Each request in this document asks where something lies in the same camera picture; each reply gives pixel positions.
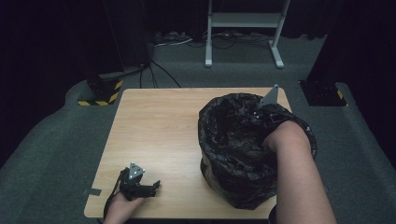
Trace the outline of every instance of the person's right arm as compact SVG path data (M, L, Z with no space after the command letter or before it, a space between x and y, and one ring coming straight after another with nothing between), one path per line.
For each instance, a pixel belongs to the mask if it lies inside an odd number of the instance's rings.
M336 223L303 129L286 121L263 142L277 156L277 223Z

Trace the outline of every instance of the hand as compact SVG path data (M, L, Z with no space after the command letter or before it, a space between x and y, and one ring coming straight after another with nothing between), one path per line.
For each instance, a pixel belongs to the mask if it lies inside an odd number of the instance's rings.
M281 148L308 148L310 143L304 130L293 121L285 121L270 133L262 142L262 146L277 152Z
M144 198L135 198L128 201L122 193L117 193L108 207L104 224L121 224L126 222L143 201L145 201Z

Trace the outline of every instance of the yellow and black hazard tape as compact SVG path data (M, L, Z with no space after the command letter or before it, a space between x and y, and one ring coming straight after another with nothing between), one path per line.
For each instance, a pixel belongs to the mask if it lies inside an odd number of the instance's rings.
M122 86L122 81L119 81L114 87L114 92L110 96L108 101L104 100L78 100L79 105L113 105L119 96L120 87Z

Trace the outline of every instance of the gray carpet floor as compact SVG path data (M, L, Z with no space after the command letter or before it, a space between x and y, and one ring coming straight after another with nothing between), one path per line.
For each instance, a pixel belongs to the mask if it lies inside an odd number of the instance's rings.
M338 222L396 223L395 170L347 84L337 83L337 87L348 106L309 106L304 98L298 80L307 78L323 41L282 37L278 48L285 68L281 70L263 42L214 49L211 68L205 68L205 48L187 45L157 47L153 60L182 88L278 84L286 91L293 113L307 121L316 135L316 163ZM214 44L231 43L216 40ZM177 86L159 67L151 67L159 88ZM83 191L92 185L122 92L140 86L139 75L123 81L119 99L108 106L78 106L77 98L86 87L85 82L78 83L66 94L64 107L29 132L0 171L0 223L97 223L83 214L88 199ZM142 87L154 88L149 70L143 73Z

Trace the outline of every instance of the forearm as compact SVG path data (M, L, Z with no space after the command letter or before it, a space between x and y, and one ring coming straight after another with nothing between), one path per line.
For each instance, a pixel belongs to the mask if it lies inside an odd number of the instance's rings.
M277 161L277 222L336 223L309 144L279 147Z

